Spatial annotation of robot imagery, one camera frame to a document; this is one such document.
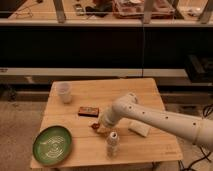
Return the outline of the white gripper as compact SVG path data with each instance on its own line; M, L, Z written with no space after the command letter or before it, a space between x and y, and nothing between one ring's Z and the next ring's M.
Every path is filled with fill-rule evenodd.
M104 116L101 116L99 118L98 124L99 124L99 128L97 129L97 132L100 134L107 133L112 130L112 126L106 123Z

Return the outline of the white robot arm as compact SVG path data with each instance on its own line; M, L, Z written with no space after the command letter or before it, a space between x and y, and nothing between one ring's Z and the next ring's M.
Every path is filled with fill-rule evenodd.
M134 93L114 100L99 123L113 128L122 118L143 122L213 152L213 120L142 106Z

